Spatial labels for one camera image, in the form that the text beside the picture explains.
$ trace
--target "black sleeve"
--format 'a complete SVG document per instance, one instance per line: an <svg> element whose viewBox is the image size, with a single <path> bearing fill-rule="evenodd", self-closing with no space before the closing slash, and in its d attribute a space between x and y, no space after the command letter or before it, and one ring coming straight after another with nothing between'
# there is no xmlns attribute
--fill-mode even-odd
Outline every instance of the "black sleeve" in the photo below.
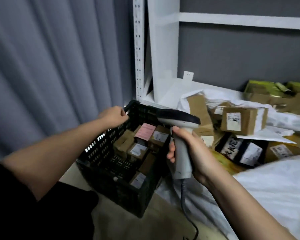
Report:
<svg viewBox="0 0 300 240"><path fill-rule="evenodd" d="M0 164L0 239L24 236L35 224L36 198L32 192Z"/></svg>

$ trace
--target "plastic mailer bag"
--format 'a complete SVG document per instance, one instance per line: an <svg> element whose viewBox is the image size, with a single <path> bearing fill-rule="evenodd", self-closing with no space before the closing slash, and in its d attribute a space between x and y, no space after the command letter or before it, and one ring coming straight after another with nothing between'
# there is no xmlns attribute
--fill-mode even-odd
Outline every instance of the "plastic mailer bag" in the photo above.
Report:
<svg viewBox="0 0 300 240"><path fill-rule="evenodd" d="M269 104L233 99L231 94L218 90L205 89L184 94L177 109L189 113L186 98L194 94L204 94L210 109L223 101L243 107L268 107L267 125L300 132L300 116L278 113ZM281 225L300 239L300 156L268 163L234 177ZM237 239L210 192L193 177L188 183L188 190L186 206L191 214L207 226L217 227L228 239ZM156 193L178 206L180 183L178 180L172 184L163 182Z"/></svg>

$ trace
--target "curtain fold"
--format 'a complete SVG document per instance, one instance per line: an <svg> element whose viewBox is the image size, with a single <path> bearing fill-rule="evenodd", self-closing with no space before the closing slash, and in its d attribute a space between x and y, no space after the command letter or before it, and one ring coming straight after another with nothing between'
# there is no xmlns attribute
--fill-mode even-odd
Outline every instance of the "curtain fold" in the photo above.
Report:
<svg viewBox="0 0 300 240"><path fill-rule="evenodd" d="M129 2L0 0L0 156L135 97Z"/></svg>

